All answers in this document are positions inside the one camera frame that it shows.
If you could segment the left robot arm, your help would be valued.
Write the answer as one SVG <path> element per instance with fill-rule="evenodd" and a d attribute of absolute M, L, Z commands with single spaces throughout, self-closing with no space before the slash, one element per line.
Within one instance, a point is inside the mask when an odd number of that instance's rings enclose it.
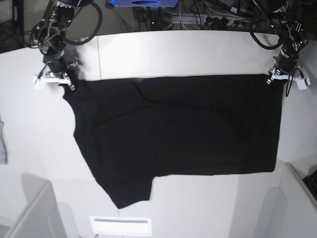
<path fill-rule="evenodd" d="M 271 76 L 290 74 L 295 69 L 300 51 L 308 44 L 307 35 L 286 0 L 255 0 L 253 1 L 259 13 L 265 17 L 271 29 L 279 36 L 276 45 L 263 44 L 254 34 L 255 19 L 250 21 L 249 33 L 253 40 L 263 49 L 275 50 L 281 48 L 279 55 L 273 58 Z"/>

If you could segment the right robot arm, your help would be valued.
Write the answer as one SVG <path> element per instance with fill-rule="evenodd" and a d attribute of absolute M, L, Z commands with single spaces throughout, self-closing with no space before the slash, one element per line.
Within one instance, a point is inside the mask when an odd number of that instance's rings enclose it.
<path fill-rule="evenodd" d="M 86 6 L 97 11 L 97 25 L 87 39 L 72 41 L 66 37 L 66 29 Z M 40 50 L 45 67 L 49 67 L 53 76 L 65 78 L 72 64 L 65 61 L 64 48 L 67 44 L 80 46 L 91 41 L 98 33 L 102 21 L 102 10 L 93 0 L 51 0 L 42 20 L 32 28 L 27 46 Z"/>

